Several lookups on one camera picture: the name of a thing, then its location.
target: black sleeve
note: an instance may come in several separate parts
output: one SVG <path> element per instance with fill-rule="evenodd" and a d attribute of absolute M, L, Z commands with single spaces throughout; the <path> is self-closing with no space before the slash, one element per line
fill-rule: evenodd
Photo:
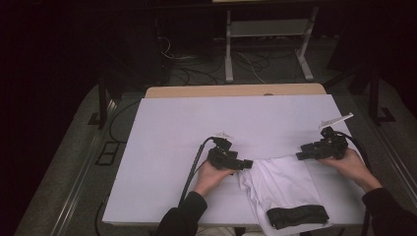
<path fill-rule="evenodd" d="M 198 222 L 208 205 L 196 192 L 190 192 L 182 205 L 170 209 L 156 229 L 157 236 L 196 235 Z"/>
<path fill-rule="evenodd" d="M 373 190 L 367 193 L 362 201 L 371 213 L 376 236 L 417 235 L 417 216 L 403 209 L 388 190 Z"/>

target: hand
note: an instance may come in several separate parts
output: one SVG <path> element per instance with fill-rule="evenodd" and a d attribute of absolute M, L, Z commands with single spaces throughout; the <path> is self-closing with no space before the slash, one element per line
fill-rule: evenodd
<path fill-rule="evenodd" d="M 355 181 L 366 193 L 382 187 L 377 178 L 365 166 L 358 153 L 351 148 L 346 150 L 342 159 L 337 160 L 331 157 L 320 159 L 319 162 L 335 167 L 340 174 Z"/>
<path fill-rule="evenodd" d="M 217 187 L 226 176 L 236 173 L 236 170 L 222 169 L 218 170 L 206 161 L 199 170 L 194 192 L 205 197 L 212 189 Z"/>

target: table leg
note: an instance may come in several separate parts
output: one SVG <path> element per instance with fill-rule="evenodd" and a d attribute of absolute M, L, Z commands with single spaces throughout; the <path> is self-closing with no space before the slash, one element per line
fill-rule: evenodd
<path fill-rule="evenodd" d="M 232 58 L 230 55 L 230 40 L 231 40 L 231 21 L 230 11 L 227 11 L 227 24 L 226 24 L 226 57 L 224 59 L 224 68 L 226 71 L 226 82 L 233 83 L 233 68 Z"/>
<path fill-rule="evenodd" d="M 319 7 L 313 8 L 312 14 L 309 18 L 309 22 L 307 23 L 307 26 L 306 26 L 306 30 L 304 31 L 303 44 L 301 44 L 300 49 L 297 50 L 297 53 L 296 53 L 298 63 L 300 64 L 304 77 L 306 78 L 306 81 L 308 82 L 312 81 L 314 77 L 313 77 L 312 72 L 310 71 L 310 67 L 307 64 L 304 54 L 306 53 L 307 45 L 309 44 L 310 36 L 312 34 L 314 23 L 316 21 L 316 16 L 318 12 L 319 12 Z"/>

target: floor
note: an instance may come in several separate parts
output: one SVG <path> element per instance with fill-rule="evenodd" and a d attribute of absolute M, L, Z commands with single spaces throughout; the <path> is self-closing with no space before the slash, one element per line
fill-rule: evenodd
<path fill-rule="evenodd" d="M 294 55 L 300 42 L 297 37 L 234 41 L 233 84 L 305 83 Z M 172 55 L 177 58 L 167 86 L 223 86 L 222 43 L 219 39 L 214 48 L 198 55 L 193 51 L 165 52 L 167 60 Z M 336 44 L 337 38 L 311 40 L 306 59 L 315 83 L 323 84 L 339 74 L 327 69 Z M 342 114 L 355 114 L 346 124 L 352 136 L 366 147 L 375 175 L 402 206 L 417 213 L 413 183 L 417 177 L 417 160 L 413 158 L 417 148 L 416 118 L 402 105 L 395 89 L 381 81 L 380 107 L 387 107 L 396 122 L 376 126 L 367 115 L 368 92 L 350 94 L 347 90 L 350 82 L 351 78 L 347 78 L 327 89 L 327 93 L 332 94 Z M 100 221 L 123 156 L 123 142 L 129 138 L 142 97 L 143 93 L 133 92 L 111 101 L 109 121 L 102 130 L 97 130 L 97 126 L 88 125 L 90 116 L 98 112 L 97 88 L 86 96 L 16 235 L 149 235 L 153 227 L 112 226 Z M 313 235 L 337 235 L 339 230 L 318 230 Z M 348 228 L 343 235 L 358 235 L 360 230 L 360 227 Z"/>

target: white table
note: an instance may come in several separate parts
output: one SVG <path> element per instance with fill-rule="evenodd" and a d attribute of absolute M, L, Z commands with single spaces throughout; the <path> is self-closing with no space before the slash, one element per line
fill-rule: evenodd
<path fill-rule="evenodd" d="M 241 87 L 247 91 L 261 88 L 230 88 Z M 294 89 L 294 85 L 277 88 Z M 171 207 L 178 205 L 197 150 L 214 133 L 234 136 L 231 149 L 239 152 L 239 159 L 294 155 L 300 151 L 299 146 L 318 141 L 322 137 L 319 124 L 341 116 L 331 95 L 319 93 L 143 99 L 103 221 L 115 225 L 157 224 Z M 343 122 L 333 128 L 349 134 Z M 212 147 L 212 143 L 206 145 L 201 161 Z M 362 224 L 362 190 L 331 167 L 315 160 L 308 160 L 307 165 L 330 220 L 336 225 Z M 246 193 L 239 189 L 237 175 L 227 177 L 207 202 L 201 225 L 257 224 Z"/>

